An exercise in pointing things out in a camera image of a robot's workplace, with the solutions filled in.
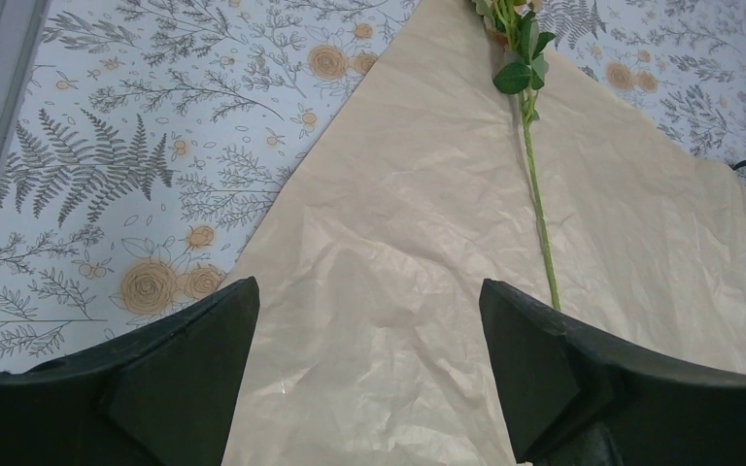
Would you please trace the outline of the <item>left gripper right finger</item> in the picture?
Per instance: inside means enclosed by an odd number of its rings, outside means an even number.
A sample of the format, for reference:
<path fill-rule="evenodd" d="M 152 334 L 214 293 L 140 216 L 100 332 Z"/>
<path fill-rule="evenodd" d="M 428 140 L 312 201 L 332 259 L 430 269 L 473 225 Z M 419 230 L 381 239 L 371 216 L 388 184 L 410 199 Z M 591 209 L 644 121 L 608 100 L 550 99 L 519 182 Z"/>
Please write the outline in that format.
<path fill-rule="evenodd" d="M 630 343 L 485 280 L 479 309 L 515 459 L 746 465 L 746 375 Z"/>

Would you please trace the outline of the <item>peach paper flower bouquet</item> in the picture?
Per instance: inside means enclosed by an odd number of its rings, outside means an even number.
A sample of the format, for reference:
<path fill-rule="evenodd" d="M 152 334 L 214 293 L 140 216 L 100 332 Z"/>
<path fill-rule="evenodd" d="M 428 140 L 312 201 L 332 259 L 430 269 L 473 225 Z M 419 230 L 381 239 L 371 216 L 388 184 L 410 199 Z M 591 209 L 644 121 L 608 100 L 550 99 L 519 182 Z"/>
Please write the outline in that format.
<path fill-rule="evenodd" d="M 510 465 L 478 298 L 550 298 L 501 58 L 423 1 L 284 186 L 231 278 L 261 310 L 227 465 Z M 567 58 L 532 126 L 562 309 L 746 374 L 746 189 Z"/>

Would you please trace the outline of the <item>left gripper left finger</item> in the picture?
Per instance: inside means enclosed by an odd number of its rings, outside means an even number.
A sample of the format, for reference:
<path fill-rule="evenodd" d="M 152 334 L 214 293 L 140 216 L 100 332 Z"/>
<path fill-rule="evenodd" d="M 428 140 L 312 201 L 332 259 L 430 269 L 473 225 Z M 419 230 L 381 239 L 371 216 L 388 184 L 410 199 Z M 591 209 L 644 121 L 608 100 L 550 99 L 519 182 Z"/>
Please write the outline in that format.
<path fill-rule="evenodd" d="M 95 347 L 0 373 L 0 465 L 219 465 L 260 309 L 255 278 Z"/>

